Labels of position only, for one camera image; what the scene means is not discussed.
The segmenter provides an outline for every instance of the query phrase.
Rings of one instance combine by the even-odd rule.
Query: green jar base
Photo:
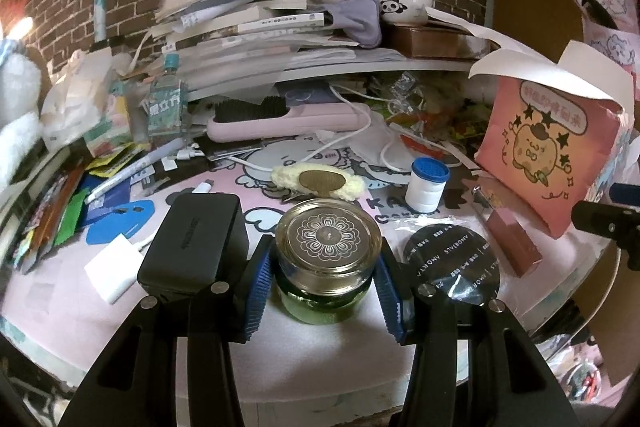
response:
[[[362,301],[365,293],[367,293],[369,285],[364,285],[362,291],[359,292],[351,302],[340,307],[319,304],[311,299],[284,292],[278,285],[276,285],[276,287],[278,288],[280,300],[282,300],[282,304],[287,312],[306,324],[322,326],[337,324],[352,317],[360,301]]]

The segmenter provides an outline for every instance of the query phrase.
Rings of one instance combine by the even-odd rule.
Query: desk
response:
[[[266,167],[288,164],[319,145],[312,136],[283,140],[255,152],[250,161]],[[408,174],[370,166],[349,149],[325,150],[314,161],[348,169],[366,179],[369,193],[358,203],[379,223],[392,248],[397,247],[393,220],[412,215],[402,197]],[[460,179],[465,173],[463,168],[453,169],[438,211],[472,221],[477,220],[475,214],[460,199]],[[156,213],[133,240],[146,237],[158,226],[168,210],[164,201],[168,195],[207,179],[214,181],[214,191],[234,192],[241,198],[251,251],[260,235],[271,232],[291,206],[280,203],[283,193],[270,186],[269,173],[231,165],[155,194],[152,199]],[[536,306],[553,295],[575,270],[593,266],[606,241],[573,229],[553,240],[543,232],[542,222],[525,203],[508,193],[500,192],[500,197],[511,205],[544,258],[535,272],[522,279],[515,279],[506,271],[504,275],[510,283],[498,295],[532,329],[537,324],[529,315]],[[113,306],[99,298],[84,273],[84,265],[102,248],[86,245],[82,234],[33,273],[14,275],[2,303],[3,332],[8,332],[14,342],[21,339],[18,348],[74,385],[145,295],[136,284]],[[560,306],[566,297],[554,299]],[[459,345],[459,353],[458,377],[464,378],[465,344]],[[271,299],[260,330],[250,343],[233,344],[231,354],[248,426],[325,427],[400,405],[413,349],[398,346],[386,332],[377,296],[369,292],[356,316],[326,327],[296,322]],[[183,356],[179,351],[178,359]],[[178,411],[180,404],[186,405],[185,376],[178,372]]]

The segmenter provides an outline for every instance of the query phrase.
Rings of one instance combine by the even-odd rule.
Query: white shelf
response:
[[[239,89],[264,86],[287,80],[300,80],[317,76],[331,76],[333,74],[374,73],[375,71],[468,71],[473,65],[469,60],[388,60],[383,62],[344,62],[341,64],[327,64],[324,66],[310,66],[286,70],[280,73],[256,74],[244,76],[202,87],[190,91],[189,102],[207,98],[215,94],[233,92]]]

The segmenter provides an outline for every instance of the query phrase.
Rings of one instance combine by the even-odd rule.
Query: light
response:
[[[25,38],[25,36],[28,35],[28,33],[31,31],[32,28],[33,28],[33,19],[31,17],[25,17],[20,22],[18,22],[17,25],[11,28],[8,38],[14,41],[19,41]]]

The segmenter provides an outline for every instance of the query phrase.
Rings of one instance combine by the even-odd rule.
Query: glass jar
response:
[[[276,227],[275,279],[285,309],[315,325],[353,315],[371,282],[382,236],[353,203],[318,198],[289,209]]]

